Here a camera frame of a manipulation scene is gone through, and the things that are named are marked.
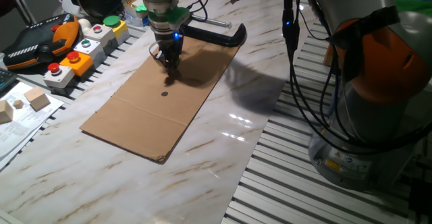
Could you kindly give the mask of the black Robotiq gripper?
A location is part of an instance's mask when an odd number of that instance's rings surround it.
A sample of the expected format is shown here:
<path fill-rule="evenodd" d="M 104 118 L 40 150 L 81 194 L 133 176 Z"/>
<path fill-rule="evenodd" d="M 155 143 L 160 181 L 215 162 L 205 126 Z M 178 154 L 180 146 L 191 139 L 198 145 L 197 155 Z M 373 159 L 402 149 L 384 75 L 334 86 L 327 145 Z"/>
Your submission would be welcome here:
<path fill-rule="evenodd" d="M 171 75 L 180 64 L 183 36 L 180 32 L 174 31 L 169 34 L 155 34 L 155 39 L 159 47 L 156 58 L 167 74 Z"/>

